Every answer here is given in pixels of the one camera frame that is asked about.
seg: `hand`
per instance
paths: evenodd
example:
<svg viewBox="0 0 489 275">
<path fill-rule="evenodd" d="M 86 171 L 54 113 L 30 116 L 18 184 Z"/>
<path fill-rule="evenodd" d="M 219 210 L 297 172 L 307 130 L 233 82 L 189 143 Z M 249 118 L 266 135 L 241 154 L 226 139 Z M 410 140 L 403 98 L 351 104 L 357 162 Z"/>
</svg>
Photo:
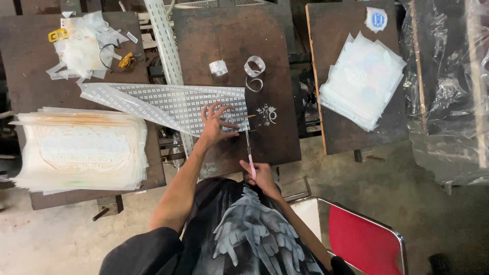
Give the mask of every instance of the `hand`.
<svg viewBox="0 0 489 275">
<path fill-rule="evenodd" d="M 277 200 L 282 198 L 282 194 L 273 180 L 272 169 L 268 163 L 253 163 L 256 169 L 256 181 L 251 178 L 251 166 L 249 166 L 248 162 L 240 160 L 240 164 L 248 172 L 247 178 L 249 184 L 258 185 L 263 193 L 271 199 Z"/>
<path fill-rule="evenodd" d="M 229 109 L 235 109 L 234 106 L 231 105 L 221 106 L 219 110 L 217 110 L 217 112 L 214 113 L 214 109 L 219 104 L 222 104 L 222 102 L 214 102 L 209 107 L 208 117 L 205 115 L 205 111 L 207 110 L 207 105 L 204 106 L 200 114 L 202 117 L 202 121 L 205 123 L 205 127 L 204 127 L 204 131 L 202 132 L 202 135 L 199 138 L 199 141 L 202 140 L 202 142 L 204 142 L 207 148 L 211 147 L 212 145 L 218 143 L 223 139 L 237 137 L 240 135 L 236 132 L 226 133 L 221 129 L 221 126 L 227 128 L 235 128 L 235 129 L 239 129 L 240 127 L 238 125 L 234 125 L 229 122 L 221 120 L 221 116 L 224 113 L 224 111 Z"/>
</svg>

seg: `black t-shirt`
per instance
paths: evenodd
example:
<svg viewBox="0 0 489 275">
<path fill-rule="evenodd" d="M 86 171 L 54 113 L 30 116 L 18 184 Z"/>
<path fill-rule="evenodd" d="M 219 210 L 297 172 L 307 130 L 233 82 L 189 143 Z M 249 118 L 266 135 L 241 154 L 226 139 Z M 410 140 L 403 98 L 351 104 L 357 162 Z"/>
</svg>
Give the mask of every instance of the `black t-shirt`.
<svg viewBox="0 0 489 275">
<path fill-rule="evenodd" d="M 195 194 L 181 241 L 165 227 L 136 235 L 105 257 L 100 274 L 329 274 L 258 187 L 211 178 Z M 354 274 L 339 257 L 332 265 Z"/>
</svg>

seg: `wooden table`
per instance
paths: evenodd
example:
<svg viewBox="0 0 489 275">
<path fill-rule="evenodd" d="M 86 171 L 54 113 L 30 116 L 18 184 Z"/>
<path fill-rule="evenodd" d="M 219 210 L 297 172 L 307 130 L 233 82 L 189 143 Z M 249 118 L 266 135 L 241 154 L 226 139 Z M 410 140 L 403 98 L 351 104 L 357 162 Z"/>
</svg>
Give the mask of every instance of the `wooden table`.
<svg viewBox="0 0 489 275">
<path fill-rule="evenodd" d="M 33 15 L 0 18 L 0 50 L 5 65 L 7 84 L 12 110 L 15 113 L 35 112 L 38 108 L 63 107 L 76 109 L 111 110 L 111 108 L 80 98 L 81 90 L 75 83 L 76 78 L 69 80 L 51 80 L 45 72 L 59 63 L 54 45 L 48 41 L 47 34 L 60 28 L 62 15 Z M 131 32 L 138 38 L 138 43 L 127 41 L 121 44 L 116 53 L 124 56 L 129 51 L 135 55 L 144 53 L 137 15 L 134 12 L 109 12 L 103 14 L 104 20 L 122 33 Z M 117 60 L 112 68 L 117 67 Z M 108 73 L 105 79 L 92 78 L 85 82 L 141 83 L 147 84 L 148 78 L 144 58 L 123 73 Z M 139 190 L 165 186 L 165 176 L 161 154 L 156 135 L 155 124 L 146 121 L 148 137 L 145 152 L 149 167 L 148 178 L 141 183 Z M 23 128 L 18 127 L 21 148 L 25 145 Z M 43 196 L 42 192 L 30 193 L 34 210 L 53 206 L 68 205 L 132 191 L 74 190 Z"/>
<path fill-rule="evenodd" d="M 388 23 L 383 31 L 376 34 L 367 28 L 364 23 L 367 15 L 366 7 L 385 10 Z M 339 3 L 307 4 L 306 14 L 318 97 L 319 87 L 328 80 L 330 65 L 336 63 L 348 33 L 356 37 L 361 31 L 364 37 L 372 41 L 378 39 L 399 54 L 393 1 L 344 0 Z M 351 120 L 326 107 L 319 105 L 319 108 L 324 153 L 327 155 L 408 139 L 402 85 L 399 85 L 382 117 L 378 120 L 379 126 L 370 132 L 364 131 Z"/>
<path fill-rule="evenodd" d="M 173 10 L 184 84 L 244 87 L 243 66 L 248 58 L 257 55 L 265 62 L 265 72 L 259 76 L 263 89 L 246 89 L 246 104 L 248 115 L 256 115 L 249 120 L 253 161 L 271 165 L 301 160 L 280 11 L 274 5 Z M 209 63 L 221 59 L 228 73 L 216 77 Z M 276 108 L 272 123 L 259 114 L 264 106 Z M 239 160 L 247 159 L 246 138 L 241 133 L 207 152 L 200 178 L 243 171 Z"/>
</svg>

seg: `scissors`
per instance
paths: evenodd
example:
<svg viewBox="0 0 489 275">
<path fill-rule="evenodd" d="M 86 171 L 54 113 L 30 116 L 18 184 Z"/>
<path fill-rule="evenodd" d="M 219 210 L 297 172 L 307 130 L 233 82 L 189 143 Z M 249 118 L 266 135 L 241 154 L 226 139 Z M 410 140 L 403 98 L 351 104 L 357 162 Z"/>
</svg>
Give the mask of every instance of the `scissors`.
<svg viewBox="0 0 489 275">
<path fill-rule="evenodd" d="M 249 166 L 251 166 L 251 178 L 255 181 L 256 180 L 256 170 L 255 170 L 255 165 L 253 165 L 253 159 L 251 158 L 251 146 L 249 146 L 249 135 L 248 135 L 248 129 L 246 129 L 246 142 L 248 144 L 248 158 L 249 158 Z"/>
</svg>

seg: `person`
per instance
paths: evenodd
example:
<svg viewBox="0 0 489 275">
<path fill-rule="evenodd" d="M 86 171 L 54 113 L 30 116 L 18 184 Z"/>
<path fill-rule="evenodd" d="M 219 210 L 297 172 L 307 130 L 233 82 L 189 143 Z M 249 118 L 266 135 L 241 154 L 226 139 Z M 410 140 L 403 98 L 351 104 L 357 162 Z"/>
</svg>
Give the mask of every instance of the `person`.
<svg viewBox="0 0 489 275">
<path fill-rule="evenodd" d="M 247 182 L 210 178 L 197 184 L 206 151 L 239 136 L 221 129 L 239 128 L 221 120 L 233 106 L 214 113 L 221 104 L 212 104 L 208 115 L 207 105 L 203 108 L 202 135 L 156 207 L 150 231 L 113 249 L 100 274 L 353 275 L 341 258 L 330 257 L 284 200 L 268 164 L 254 164 L 256 180 L 248 175 Z M 251 174 L 247 162 L 240 164 Z"/>
</svg>

